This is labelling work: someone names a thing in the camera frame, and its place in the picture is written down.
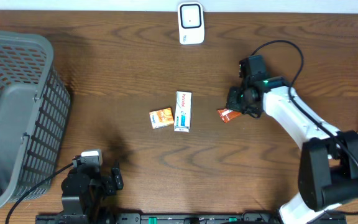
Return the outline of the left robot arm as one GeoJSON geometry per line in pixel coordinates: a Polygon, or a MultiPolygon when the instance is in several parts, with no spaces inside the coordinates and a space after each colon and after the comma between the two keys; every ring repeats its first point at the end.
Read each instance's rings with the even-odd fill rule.
{"type": "Polygon", "coordinates": [[[115,223],[116,217],[101,203],[123,189],[124,183],[115,161],[109,175],[101,175],[99,156],[78,156],[61,184],[63,211],[55,223],[115,223]]]}

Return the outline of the orange small packet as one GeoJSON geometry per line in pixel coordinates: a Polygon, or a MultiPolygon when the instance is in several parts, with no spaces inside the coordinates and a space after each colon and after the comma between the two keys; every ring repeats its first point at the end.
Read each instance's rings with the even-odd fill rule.
{"type": "Polygon", "coordinates": [[[171,108],[164,108],[149,113],[153,129],[163,128],[174,124],[171,108]]]}

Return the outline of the red Top chocolate bar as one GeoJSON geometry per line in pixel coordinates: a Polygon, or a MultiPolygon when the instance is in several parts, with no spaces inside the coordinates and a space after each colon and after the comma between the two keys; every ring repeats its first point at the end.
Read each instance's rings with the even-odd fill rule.
{"type": "Polygon", "coordinates": [[[218,114],[224,123],[228,123],[230,120],[242,115],[241,112],[229,110],[227,108],[218,110],[218,114]]]}

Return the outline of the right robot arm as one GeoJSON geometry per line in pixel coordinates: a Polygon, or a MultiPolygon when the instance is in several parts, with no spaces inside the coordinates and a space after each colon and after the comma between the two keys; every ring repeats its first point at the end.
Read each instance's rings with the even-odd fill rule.
{"type": "Polygon", "coordinates": [[[358,198],[358,134],[320,118],[283,77],[271,77],[261,55],[239,62],[240,86],[227,96],[229,110],[277,121],[300,148],[298,193],[278,210],[280,223],[313,223],[340,215],[358,198]]]}

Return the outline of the white Panadol box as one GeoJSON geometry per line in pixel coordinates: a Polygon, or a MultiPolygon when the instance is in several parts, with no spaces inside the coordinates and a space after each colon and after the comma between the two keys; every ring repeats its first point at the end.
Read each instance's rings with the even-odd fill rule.
{"type": "Polygon", "coordinates": [[[176,107],[174,119],[174,131],[190,132],[191,124],[191,92],[176,92],[176,107]]]}

